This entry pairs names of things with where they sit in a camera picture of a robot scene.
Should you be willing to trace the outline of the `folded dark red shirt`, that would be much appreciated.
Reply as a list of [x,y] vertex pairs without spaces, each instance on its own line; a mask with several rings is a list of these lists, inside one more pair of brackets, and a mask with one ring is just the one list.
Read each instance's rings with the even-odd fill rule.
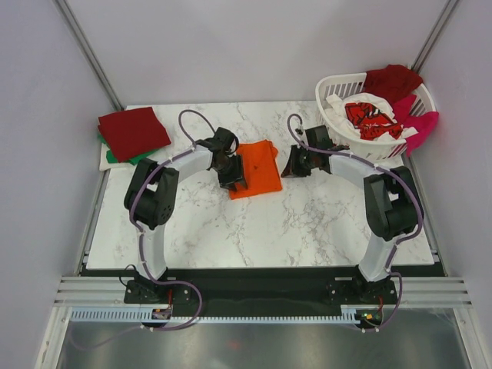
[[101,116],[98,130],[117,162],[126,162],[171,144],[166,128],[152,107]]

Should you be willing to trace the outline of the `left aluminium corner post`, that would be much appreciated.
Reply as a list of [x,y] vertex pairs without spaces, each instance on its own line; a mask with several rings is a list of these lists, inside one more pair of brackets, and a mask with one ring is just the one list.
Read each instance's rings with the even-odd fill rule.
[[110,101],[111,106],[116,111],[122,111],[125,106],[121,103],[121,99],[112,87],[111,82],[109,81],[108,76],[101,65],[101,62],[98,60],[90,41],[88,40],[68,1],[54,0],[53,4],[67,25],[68,30],[84,55],[86,62],[94,73],[102,91],[105,93],[106,98]]

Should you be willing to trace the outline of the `white red printed shirt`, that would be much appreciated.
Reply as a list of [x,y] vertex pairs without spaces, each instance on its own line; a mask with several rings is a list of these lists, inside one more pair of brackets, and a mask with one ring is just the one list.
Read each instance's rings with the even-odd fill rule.
[[389,102],[376,95],[360,93],[342,99],[332,94],[325,101],[328,122],[349,138],[392,142],[418,133],[416,128],[405,128]]

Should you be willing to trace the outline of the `pink crumpled shirt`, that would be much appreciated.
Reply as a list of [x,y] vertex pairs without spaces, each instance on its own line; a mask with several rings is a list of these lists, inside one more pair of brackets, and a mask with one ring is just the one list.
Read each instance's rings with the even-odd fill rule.
[[407,143],[406,156],[419,148],[437,126],[439,113],[429,111],[421,116],[411,115],[411,108],[417,99],[416,95],[408,95],[392,104],[394,118],[402,127],[401,139]]

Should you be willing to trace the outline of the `aluminium corner post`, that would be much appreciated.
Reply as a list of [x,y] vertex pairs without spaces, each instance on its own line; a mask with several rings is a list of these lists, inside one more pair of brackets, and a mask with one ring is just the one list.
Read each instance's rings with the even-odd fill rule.
[[84,55],[86,62],[94,73],[102,91],[105,93],[106,98],[110,101],[111,106],[116,111],[122,111],[125,106],[121,103],[121,99],[112,87],[111,82],[109,81],[108,76],[101,65],[101,62],[98,60],[90,41],[88,40],[68,1],[54,0],[53,4],[67,25],[68,30]]
[[414,60],[414,63],[411,66],[411,70],[420,73],[430,57],[432,51],[436,47],[439,42],[441,36],[444,34],[447,25],[450,20],[453,18],[455,12],[459,8],[461,4],[461,0],[447,0],[444,4],[444,7],[440,11],[433,27],[431,28],[425,42],[423,43],[420,51],[417,54],[417,57]]

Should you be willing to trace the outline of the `aluminium frame rail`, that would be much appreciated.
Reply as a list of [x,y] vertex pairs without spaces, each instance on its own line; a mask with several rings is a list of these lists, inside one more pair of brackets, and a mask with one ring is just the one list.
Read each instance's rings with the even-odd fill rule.
[[[57,307],[120,307],[125,287],[116,277],[63,277],[55,295]],[[460,278],[403,278],[403,308],[464,308],[472,305]]]

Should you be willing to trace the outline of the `white laundry basket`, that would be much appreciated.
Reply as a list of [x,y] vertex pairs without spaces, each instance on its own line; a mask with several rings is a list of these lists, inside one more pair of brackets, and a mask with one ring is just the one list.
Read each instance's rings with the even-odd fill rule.
[[[315,98],[317,102],[317,120],[320,124],[326,125],[331,140],[337,145],[348,146],[349,149],[358,156],[366,158],[369,161],[385,161],[387,159],[406,154],[407,143],[404,139],[392,142],[364,141],[361,139],[352,139],[343,134],[331,123],[324,110],[327,108],[325,101],[328,95],[336,94],[345,99],[349,96],[366,93],[364,92],[364,81],[366,72],[332,75],[322,78],[315,88]],[[424,82],[410,95],[416,95],[417,99],[411,108],[411,115],[421,116],[429,111],[436,111],[434,102]]]

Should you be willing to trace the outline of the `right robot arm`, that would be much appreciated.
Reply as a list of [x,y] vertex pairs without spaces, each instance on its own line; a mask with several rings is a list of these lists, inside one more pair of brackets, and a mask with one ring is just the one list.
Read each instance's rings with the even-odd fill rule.
[[307,142],[291,146],[282,178],[305,178],[318,169],[341,177],[364,192],[366,221],[371,237],[352,283],[353,296],[370,302],[380,293],[379,281],[390,275],[400,243],[420,234],[424,211],[414,178],[405,166],[385,168],[334,146],[323,125],[309,128]]

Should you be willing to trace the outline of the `orange t shirt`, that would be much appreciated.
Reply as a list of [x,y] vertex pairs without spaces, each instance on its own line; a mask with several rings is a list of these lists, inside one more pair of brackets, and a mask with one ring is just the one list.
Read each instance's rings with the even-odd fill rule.
[[247,187],[240,184],[237,191],[230,190],[231,200],[282,190],[281,176],[276,164],[278,150],[272,141],[240,144],[237,153],[243,161]]

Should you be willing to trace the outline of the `folded cream shirt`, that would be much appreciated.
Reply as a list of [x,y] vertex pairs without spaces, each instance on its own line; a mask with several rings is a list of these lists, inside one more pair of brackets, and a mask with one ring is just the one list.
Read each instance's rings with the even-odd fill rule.
[[110,169],[116,169],[116,168],[133,168],[134,165],[131,164],[129,161],[126,162],[115,162],[115,163],[109,163],[107,160],[106,153],[109,150],[109,147],[101,143],[101,154],[100,154],[100,162],[99,162],[99,170],[100,171],[106,171]]

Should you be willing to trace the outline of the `right aluminium corner post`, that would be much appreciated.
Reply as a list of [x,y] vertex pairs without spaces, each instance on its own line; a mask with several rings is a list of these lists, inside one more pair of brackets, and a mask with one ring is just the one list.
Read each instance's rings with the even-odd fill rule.
[[455,12],[459,8],[461,4],[461,0],[447,0],[444,4],[444,7],[440,11],[433,27],[431,28],[425,42],[423,43],[420,51],[417,54],[417,57],[414,60],[414,63],[411,66],[411,70],[420,73],[430,57],[432,51],[436,47],[439,42],[441,36],[444,34],[447,25],[450,20],[453,18]]

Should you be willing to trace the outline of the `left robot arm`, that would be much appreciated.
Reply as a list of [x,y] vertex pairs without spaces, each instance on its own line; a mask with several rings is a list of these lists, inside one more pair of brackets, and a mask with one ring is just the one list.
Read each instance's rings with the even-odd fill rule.
[[124,206],[137,228],[137,271],[147,278],[141,291],[150,301],[160,302],[168,296],[168,282],[160,277],[168,269],[165,225],[174,212],[178,186],[199,172],[213,170],[221,188],[247,188],[243,159],[236,153],[238,146],[235,134],[218,128],[213,137],[198,140],[188,150],[162,163],[146,158],[137,164]]

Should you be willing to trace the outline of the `folded green shirt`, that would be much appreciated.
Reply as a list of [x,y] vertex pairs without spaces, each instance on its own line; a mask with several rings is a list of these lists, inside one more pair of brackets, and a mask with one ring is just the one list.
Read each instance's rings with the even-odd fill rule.
[[136,140],[130,134],[110,135],[110,141],[107,141],[105,136],[99,133],[98,139],[109,147],[106,153],[109,163],[129,161],[136,165],[141,159],[159,150],[154,144],[155,140],[151,139],[148,143],[142,135],[137,135]]

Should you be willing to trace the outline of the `dark red crumpled shirt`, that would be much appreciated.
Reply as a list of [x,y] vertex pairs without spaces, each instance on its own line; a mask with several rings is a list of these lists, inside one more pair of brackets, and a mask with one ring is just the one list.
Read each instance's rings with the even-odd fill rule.
[[390,105],[406,98],[423,83],[419,74],[403,65],[366,72],[364,92],[385,99]]

